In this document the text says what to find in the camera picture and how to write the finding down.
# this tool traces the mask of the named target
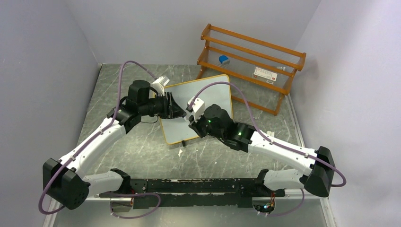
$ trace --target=yellow border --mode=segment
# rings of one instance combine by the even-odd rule
[[[212,76],[212,77],[206,77],[206,78],[201,78],[201,79],[197,79],[197,80],[191,80],[191,81],[187,81],[187,82],[183,82],[183,83],[179,83],[179,84],[174,84],[174,85],[166,86],[165,88],[174,87],[174,86],[178,86],[178,85],[181,85],[181,84],[189,84],[189,83],[193,83],[193,82],[196,82],[196,81],[199,81],[199,80],[210,79],[210,78],[221,77],[221,76],[226,76],[228,82],[230,82],[230,77],[229,77],[227,74],[220,74],[220,75],[216,75],[216,76]],[[229,94],[230,94],[229,96],[230,96],[230,104],[231,104],[231,117],[234,117],[233,102],[232,102],[232,100],[231,100],[231,86],[228,86],[228,92],[229,92]],[[167,143],[168,145],[173,145],[173,144],[176,144],[176,143],[180,143],[180,142],[181,142],[181,141],[177,141],[177,142],[173,142],[173,143],[168,143],[168,142],[167,142],[167,139],[166,139],[166,135],[164,134],[162,119],[160,119],[160,126],[162,127],[162,132],[163,132],[164,140],[166,141],[166,143]],[[198,138],[198,137],[199,137],[199,136],[195,136],[195,137],[186,139],[186,140],[184,140],[184,141],[193,140],[193,139],[196,139],[196,138]]]

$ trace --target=white wall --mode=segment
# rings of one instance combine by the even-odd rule
[[[67,0],[101,63],[196,64],[208,23],[295,48],[320,0]]]
[[[296,48],[305,143],[330,148],[348,179],[330,195],[340,227],[400,226],[400,21],[397,0],[323,0]]]
[[[42,226],[42,165],[76,146],[97,72],[64,1],[0,3],[0,226]]]

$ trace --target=marble floor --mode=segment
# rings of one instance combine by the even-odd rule
[[[83,141],[102,122],[106,114],[115,106],[118,90],[117,64],[102,66],[99,78],[91,98],[79,142]],[[156,76],[166,75],[169,85],[186,82],[196,78],[198,65],[145,65]],[[221,74],[207,70],[204,77]],[[122,78],[122,96],[128,92],[133,80],[152,78],[140,67],[128,65]],[[274,108],[278,94],[249,82],[230,78],[238,85],[249,101]],[[275,137],[297,144],[296,127],[287,99],[283,99],[280,113],[273,116],[252,108],[260,129],[275,132]],[[233,101],[234,120],[251,123],[251,118],[244,104]],[[143,121],[153,119],[143,117]],[[281,170],[289,168],[270,157],[247,154],[230,150],[218,140],[205,137],[181,144],[168,145],[165,142],[160,123],[140,123],[126,136],[114,143],[93,165],[88,174],[107,172],[119,168],[131,178],[229,178],[256,177],[261,169]]]

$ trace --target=wooden rack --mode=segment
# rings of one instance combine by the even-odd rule
[[[306,53],[300,53],[211,24],[208,24],[203,30],[200,39],[205,40],[205,47],[197,60],[201,69],[196,79],[202,78],[204,71],[210,68],[277,91],[279,98],[274,110],[255,103],[248,103],[250,106],[273,115],[279,113],[281,101],[284,95],[289,94],[295,73],[304,67]],[[222,65],[217,61],[219,55],[225,55],[230,58],[230,61],[235,60],[235,63],[230,62],[228,65]],[[255,67],[277,73],[276,82],[270,84],[252,78]],[[235,96],[232,96],[232,99],[244,102]]]

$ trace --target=brown wooden frame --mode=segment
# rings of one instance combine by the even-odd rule
[[[288,62],[288,61],[280,59],[280,58],[276,58],[276,57],[273,57],[273,56],[270,56],[270,55],[267,55],[267,54],[264,54],[264,53],[261,53],[261,52],[250,50],[250,49],[241,47],[239,45],[231,44],[231,43],[228,43],[228,42],[226,42],[224,40],[219,40],[219,39],[210,37],[209,36],[210,30],[213,30],[213,31],[216,31],[216,32],[220,32],[220,33],[224,33],[226,35],[230,35],[230,36],[233,36],[233,37],[236,37],[236,38],[239,38],[239,39],[243,39],[243,40],[255,43],[255,44],[259,44],[259,45],[262,45],[262,46],[265,46],[265,47],[269,47],[271,49],[275,49],[275,50],[278,50],[278,51],[281,51],[281,52],[284,52],[284,53],[288,53],[288,54],[297,56],[300,59],[299,59],[297,64],[294,64],[292,62]],[[222,29],[222,28],[219,28],[219,27],[212,26],[211,24],[208,24],[206,26],[206,28],[203,30],[202,34],[200,35],[200,39],[201,40],[205,40],[205,47],[203,48],[202,53],[200,54],[200,56],[199,56],[199,58],[198,58],[198,60],[196,62],[198,65],[201,66],[199,74],[196,77],[196,79],[202,78],[202,75],[205,72],[205,70],[207,68],[210,68],[210,69],[218,70],[218,71],[221,71],[221,72],[226,73],[228,75],[231,75],[231,76],[234,76],[234,77],[237,77],[237,78],[241,78],[243,80],[258,84],[258,85],[263,86],[265,88],[269,88],[269,89],[272,89],[274,91],[277,91],[277,92],[280,93],[280,95],[279,95],[279,98],[278,98],[278,101],[277,101],[276,109],[274,109],[274,110],[266,108],[266,107],[263,107],[263,106],[260,106],[260,105],[255,104],[255,103],[251,103],[251,102],[248,102],[248,104],[249,104],[249,106],[258,108],[260,110],[266,111],[266,112],[271,113],[273,115],[277,115],[279,113],[281,101],[282,101],[282,99],[283,99],[283,97],[285,95],[289,94],[289,92],[291,90],[291,86],[292,86],[292,81],[294,80],[295,73],[297,71],[301,71],[302,68],[304,67],[306,53],[297,52],[297,51],[294,51],[294,50],[291,50],[291,49],[288,49],[288,48],[285,48],[285,47],[282,47],[282,46],[274,45],[274,44],[271,44],[271,43],[268,43],[268,42],[265,42],[265,41],[262,41],[262,40],[259,40],[259,39],[255,39],[255,38],[252,38],[252,37],[249,37],[249,36],[245,36],[245,35],[242,35],[242,34],[239,34],[239,33],[228,31],[228,30],[225,30],[225,29]],[[280,63],[282,65],[286,65],[286,66],[292,67],[294,70],[292,70],[292,72],[286,72],[286,71],[283,71],[283,70],[279,70],[279,69],[277,69],[275,67],[272,67],[272,66],[269,66],[269,65],[254,61],[254,60],[250,60],[250,59],[238,56],[236,54],[232,54],[232,53],[229,53],[229,52],[226,52],[226,51],[222,51],[222,50],[219,50],[217,48],[210,47],[210,42],[217,43],[217,44],[220,44],[220,45],[224,45],[224,46],[227,46],[227,47],[230,47],[230,48],[233,48],[233,49],[245,52],[245,53],[249,53],[249,54],[252,54],[252,55],[267,59],[269,61],[274,61],[274,62]],[[216,65],[208,63],[209,51],[218,52],[218,53],[226,55],[228,57],[231,57],[231,58],[234,58],[234,59],[237,59],[237,60],[240,60],[240,61],[247,62],[249,64],[252,64],[252,65],[255,65],[255,66],[270,70],[270,71],[273,71],[275,73],[279,73],[279,74],[288,76],[288,79],[287,79],[284,87],[281,88],[281,87],[277,87],[277,86],[274,86],[274,85],[269,84],[269,83],[265,83],[265,82],[253,79],[253,78],[251,78],[249,76],[244,76],[244,75],[242,75],[240,73],[236,73],[234,71],[224,69],[222,67],[219,67],[219,66],[216,66]],[[231,96],[231,97],[232,97],[233,100],[236,100],[236,101],[239,101],[239,102],[242,102],[242,103],[244,102],[241,98],[238,98],[238,97],[235,97],[235,96]]]

